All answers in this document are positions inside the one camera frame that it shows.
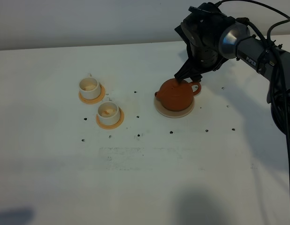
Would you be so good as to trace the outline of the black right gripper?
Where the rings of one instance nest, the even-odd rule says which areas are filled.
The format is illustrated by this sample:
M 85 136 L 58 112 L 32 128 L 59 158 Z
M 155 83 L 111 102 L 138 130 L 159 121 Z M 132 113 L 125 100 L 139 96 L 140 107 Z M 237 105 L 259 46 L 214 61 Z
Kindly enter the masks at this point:
M 178 83 L 192 77 L 193 81 L 201 81 L 201 74 L 215 71 L 227 61 L 219 50 L 220 39 L 236 21 L 211 2 L 189 7 L 189 11 L 190 14 L 175 28 L 187 45 L 188 54 L 188 60 L 174 75 Z

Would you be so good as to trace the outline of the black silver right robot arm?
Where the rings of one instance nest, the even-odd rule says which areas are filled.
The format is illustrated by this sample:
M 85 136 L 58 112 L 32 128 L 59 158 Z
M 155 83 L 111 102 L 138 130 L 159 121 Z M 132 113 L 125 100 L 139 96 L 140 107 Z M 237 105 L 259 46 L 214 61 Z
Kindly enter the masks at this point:
M 202 75 L 218 70 L 230 59 L 242 60 L 269 81 L 267 102 L 277 127 L 290 132 L 290 52 L 263 37 L 246 17 L 223 14 L 219 3 L 190 7 L 190 14 L 176 27 L 186 43 L 188 59 L 175 74 L 181 82 L 200 82 Z

